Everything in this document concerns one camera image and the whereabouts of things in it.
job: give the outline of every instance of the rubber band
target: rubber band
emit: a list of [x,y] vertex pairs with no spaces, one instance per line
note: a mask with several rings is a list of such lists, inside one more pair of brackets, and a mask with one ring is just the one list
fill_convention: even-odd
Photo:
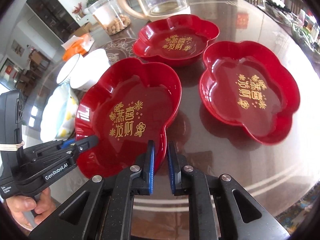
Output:
[[0,151],[16,152],[22,146],[24,146],[24,141],[18,144],[0,144]]

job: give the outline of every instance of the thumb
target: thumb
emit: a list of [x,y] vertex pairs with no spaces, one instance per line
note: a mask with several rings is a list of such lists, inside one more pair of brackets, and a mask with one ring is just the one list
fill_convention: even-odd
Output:
[[14,196],[6,200],[11,212],[25,212],[33,210],[36,202],[31,197]]

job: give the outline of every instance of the human hand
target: human hand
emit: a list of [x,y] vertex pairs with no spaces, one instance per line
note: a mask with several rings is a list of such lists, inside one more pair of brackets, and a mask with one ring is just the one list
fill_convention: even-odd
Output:
[[38,203],[36,203],[33,198],[26,196],[14,196],[8,198],[6,202],[11,211],[12,217],[22,227],[28,230],[32,230],[33,227],[28,222],[23,212],[34,209],[38,214],[35,217],[35,223],[38,225],[56,209],[56,206],[51,199],[51,192],[49,188],[46,188],[41,192]]

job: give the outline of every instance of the red plastic tray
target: red plastic tray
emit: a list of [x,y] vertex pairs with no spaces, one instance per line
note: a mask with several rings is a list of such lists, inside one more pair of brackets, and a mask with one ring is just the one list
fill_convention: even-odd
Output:
[[133,52],[149,62],[181,67],[197,61],[208,42],[214,42],[219,33],[214,23],[198,16],[175,15],[143,27]]
[[271,50],[253,41],[221,41],[205,50],[203,61],[207,70],[199,92],[214,117],[243,126],[262,144],[276,144],[287,137],[300,93]]
[[98,146],[82,153],[81,172],[112,176],[155,142],[155,170],[166,153],[166,128],[181,99],[175,71],[162,63],[126,58],[112,65],[82,98],[76,114],[76,140],[97,135]]

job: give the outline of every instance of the dark cabinet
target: dark cabinet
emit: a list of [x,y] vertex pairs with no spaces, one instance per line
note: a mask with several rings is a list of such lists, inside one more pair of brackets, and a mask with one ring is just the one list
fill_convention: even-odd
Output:
[[27,0],[27,4],[63,42],[80,27],[58,0]]

